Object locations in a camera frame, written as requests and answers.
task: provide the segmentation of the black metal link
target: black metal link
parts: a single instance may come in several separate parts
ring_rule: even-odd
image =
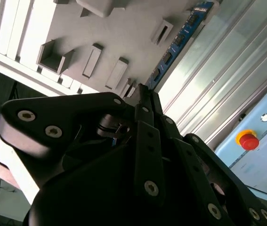
[[[226,195],[226,207],[231,219],[239,226],[267,226],[262,210],[267,212],[259,199],[242,181],[215,155],[215,153],[195,134],[187,134],[183,140],[191,144],[196,154],[209,167],[209,180],[221,187]],[[258,214],[255,219],[252,209]]]

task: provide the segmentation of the bolt head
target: bolt head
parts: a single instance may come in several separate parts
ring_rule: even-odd
[[[59,138],[62,136],[62,130],[57,126],[48,126],[45,128],[45,134],[52,138]]]
[[[22,121],[33,121],[36,118],[33,112],[27,110],[18,112],[17,116]]]

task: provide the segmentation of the rectangular slot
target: rectangular slot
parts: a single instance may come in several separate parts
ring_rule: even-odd
[[[160,35],[157,38],[156,44],[159,45],[160,42],[162,41],[163,36],[165,35],[166,31],[168,29],[168,26],[164,26],[162,29],[162,32],[160,33]]]
[[[116,86],[119,84],[122,76],[124,75],[127,67],[128,67],[128,61],[120,57],[113,71],[111,72],[105,86],[109,89],[115,89]]]
[[[151,35],[151,42],[158,46],[161,46],[161,44],[168,37],[172,28],[173,28],[172,24],[170,24],[166,20],[162,20],[160,23],[157,24]]]
[[[83,71],[83,75],[90,78],[92,75],[92,72],[94,71],[96,64],[100,58],[101,52],[103,47],[97,44],[94,44],[92,47],[92,50],[89,54],[86,66]]]

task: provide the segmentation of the metal panel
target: metal panel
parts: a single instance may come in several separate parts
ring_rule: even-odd
[[[198,42],[208,37],[211,31],[207,29],[213,28],[214,19],[220,19],[223,7],[228,9],[230,3],[234,4],[223,1],[220,12],[191,49],[205,46],[205,42]],[[239,19],[224,27],[230,31],[219,36],[211,49],[188,51],[160,91],[164,111],[177,122],[181,134],[193,132],[206,142],[212,141],[210,135],[267,82],[267,2],[249,2]]]
[[[202,122],[200,127],[193,130],[202,139],[206,138],[212,134],[216,128],[224,122],[229,115],[225,113],[234,112],[241,103],[245,102],[251,93],[255,92],[257,87],[260,86],[267,79],[267,59],[265,59],[245,80],[243,85],[239,86],[233,93],[227,98],[227,101],[222,104],[222,106],[216,106],[213,109],[213,114],[206,117]]]
[[[128,78],[145,83],[160,58],[188,18],[184,11],[196,0],[131,0],[125,9],[115,8],[105,18],[93,13],[81,17],[82,7],[75,0],[57,5],[47,41],[59,40],[57,52],[75,49],[74,61],[65,75],[98,91],[106,88],[110,72],[120,57],[129,61],[126,73],[113,92],[120,94]],[[159,47],[151,42],[151,34],[158,22],[166,20],[173,26],[165,42]],[[93,43],[104,47],[92,76],[82,75],[89,49]]]
[[[219,80],[215,79],[213,86],[196,102],[178,124],[182,134],[194,129],[198,123],[210,113],[214,106],[226,101],[227,93],[235,89],[236,84],[243,83],[257,64],[267,57],[267,26],[258,30],[259,34],[245,48],[242,54],[225,71]],[[260,78],[267,79],[267,74]]]
[[[224,0],[220,4],[219,12],[204,27],[159,91],[164,111],[170,108],[252,3],[253,0]]]

